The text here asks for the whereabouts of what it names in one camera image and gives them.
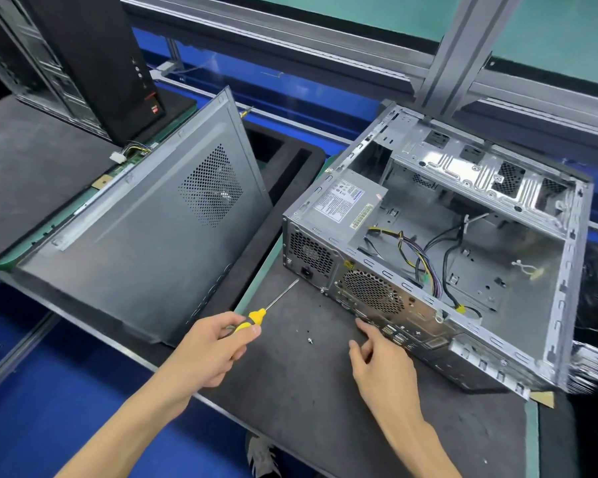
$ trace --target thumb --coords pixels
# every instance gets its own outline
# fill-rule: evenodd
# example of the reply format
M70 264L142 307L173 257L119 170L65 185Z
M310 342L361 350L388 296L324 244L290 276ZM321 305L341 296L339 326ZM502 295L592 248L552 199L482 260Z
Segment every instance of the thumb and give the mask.
M354 340L351 340L349 344L350 362L352 363L352 376L354 377L354 380L358 381L368 365L363 360L359 344L357 344Z
M221 341L230 355L233 355L240 347L251 343L260 335L261 326L251 325L250 327L234 332L232 335L223 338Z

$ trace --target shoe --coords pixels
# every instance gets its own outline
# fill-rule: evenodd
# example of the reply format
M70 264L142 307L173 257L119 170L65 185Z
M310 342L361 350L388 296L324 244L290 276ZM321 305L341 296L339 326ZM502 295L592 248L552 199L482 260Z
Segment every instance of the shoe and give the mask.
M263 438L247 432L246 455L253 478L279 478L273 446Z

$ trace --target white label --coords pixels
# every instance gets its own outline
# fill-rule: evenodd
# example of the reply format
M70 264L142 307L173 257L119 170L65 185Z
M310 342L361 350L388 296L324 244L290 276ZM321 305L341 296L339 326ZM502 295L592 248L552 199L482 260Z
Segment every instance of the white label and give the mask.
M339 223L348 214L364 191L347 181L339 180L319 198L314 209Z
M370 212L372 211L372 208L374 208L374 205L372 205L372 204L367 204L367 205L365 206L365 208L363 208L363 209L361 210L361 213L359 213L359 216L357 216L357 217L354 219L354 221L352 222L352 224L350 225L350 227L351 227L352 229L357 229L357 228L359 228L359 225L360 225L361 223L363 223L363 220L365 220L365 219L368 217L368 215L369 215L369 214L370 214Z

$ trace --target white connector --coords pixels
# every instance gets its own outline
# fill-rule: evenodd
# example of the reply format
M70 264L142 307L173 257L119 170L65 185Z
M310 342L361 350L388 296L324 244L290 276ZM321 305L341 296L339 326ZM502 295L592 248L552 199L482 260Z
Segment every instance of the white connector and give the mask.
M109 159L114 160L118 164L123 164L124 162L126 162L126 156L121 152L117 151L113 151Z

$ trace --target screwdriver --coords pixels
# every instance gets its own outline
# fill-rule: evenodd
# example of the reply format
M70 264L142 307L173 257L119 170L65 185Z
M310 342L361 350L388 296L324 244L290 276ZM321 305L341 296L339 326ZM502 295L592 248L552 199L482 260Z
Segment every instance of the screwdriver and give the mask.
M240 329L245 329L245 328L250 327L255 324L261 325L261 321L263 321L263 317L266 315L266 312L268 312L268 309L270 309L270 307L275 305L277 303L277 301L287 293L288 290L290 290L292 287L294 287L295 283L297 281L299 281L299 279L296 279L295 281L293 281L293 283L288 285L286 290L281 292L279 294L279 296L277 298L275 298L272 302L270 302L270 305L268 305L266 308L260 308L259 310L255 310L254 312L249 313L248 320L245 321L243 324L240 324L239 326L237 326L237 328L235 329L235 332L237 332Z

